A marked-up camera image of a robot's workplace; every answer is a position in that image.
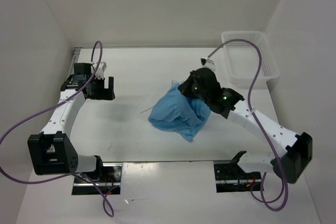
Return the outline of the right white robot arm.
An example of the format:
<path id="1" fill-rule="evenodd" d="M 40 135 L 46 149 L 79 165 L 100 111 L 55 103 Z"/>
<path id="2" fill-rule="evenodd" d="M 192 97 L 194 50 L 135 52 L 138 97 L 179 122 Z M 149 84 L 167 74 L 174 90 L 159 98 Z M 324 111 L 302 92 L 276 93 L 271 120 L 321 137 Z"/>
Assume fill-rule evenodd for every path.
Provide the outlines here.
<path id="1" fill-rule="evenodd" d="M 204 102 L 212 112 L 270 145 L 268 155 L 239 152 L 230 166 L 235 178 L 243 178 L 250 172 L 271 172 L 294 184 L 312 160 L 312 137 L 308 133 L 288 130 L 254 109 L 235 90 L 222 88 L 210 69 L 191 71 L 178 89 L 185 97 Z"/>

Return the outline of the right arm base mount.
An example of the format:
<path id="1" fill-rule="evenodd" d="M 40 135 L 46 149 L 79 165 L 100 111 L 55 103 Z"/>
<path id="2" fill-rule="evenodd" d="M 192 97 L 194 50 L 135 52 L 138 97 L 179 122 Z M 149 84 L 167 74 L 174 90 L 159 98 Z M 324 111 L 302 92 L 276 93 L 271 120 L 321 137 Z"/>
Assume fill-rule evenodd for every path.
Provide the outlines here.
<path id="1" fill-rule="evenodd" d="M 231 161 L 217 162 L 213 166 L 217 193 L 260 191 L 260 172 L 246 173 Z"/>

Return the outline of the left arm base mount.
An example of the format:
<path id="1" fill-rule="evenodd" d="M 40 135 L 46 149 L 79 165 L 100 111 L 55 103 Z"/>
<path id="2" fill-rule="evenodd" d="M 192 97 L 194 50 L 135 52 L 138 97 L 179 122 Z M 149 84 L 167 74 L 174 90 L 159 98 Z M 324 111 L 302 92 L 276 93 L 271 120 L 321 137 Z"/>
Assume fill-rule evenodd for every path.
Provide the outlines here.
<path id="1" fill-rule="evenodd" d="M 93 179 L 105 195 L 119 195 L 121 191 L 122 163 L 103 163 L 102 175 Z M 98 195 L 94 185 L 87 179 L 74 178 L 72 195 Z"/>

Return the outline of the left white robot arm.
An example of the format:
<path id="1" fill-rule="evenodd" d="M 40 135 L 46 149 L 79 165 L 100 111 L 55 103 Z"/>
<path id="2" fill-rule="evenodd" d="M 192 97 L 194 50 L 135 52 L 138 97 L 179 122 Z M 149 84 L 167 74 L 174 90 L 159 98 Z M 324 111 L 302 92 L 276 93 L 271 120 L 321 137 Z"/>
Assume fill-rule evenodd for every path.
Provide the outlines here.
<path id="1" fill-rule="evenodd" d="M 41 132 L 28 138 L 28 149 L 37 175 L 84 173 L 93 182 L 104 178 L 101 157 L 78 154 L 70 141 L 70 134 L 86 100 L 115 99 L 114 78 L 104 77 L 106 68 L 105 62 L 74 64 L 74 73 L 60 88 L 60 106 Z"/>

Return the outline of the blue shorts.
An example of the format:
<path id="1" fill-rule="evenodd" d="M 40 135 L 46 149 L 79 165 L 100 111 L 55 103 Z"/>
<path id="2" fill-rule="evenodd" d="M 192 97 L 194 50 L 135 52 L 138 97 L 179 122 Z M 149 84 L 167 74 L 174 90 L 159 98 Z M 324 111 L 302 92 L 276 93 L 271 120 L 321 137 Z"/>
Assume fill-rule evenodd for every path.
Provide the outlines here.
<path id="1" fill-rule="evenodd" d="M 178 89 L 181 82 L 172 81 L 170 89 L 151 108 L 151 125 L 163 132 L 179 134 L 192 142 L 210 117 L 211 110 L 201 100 L 183 96 Z"/>

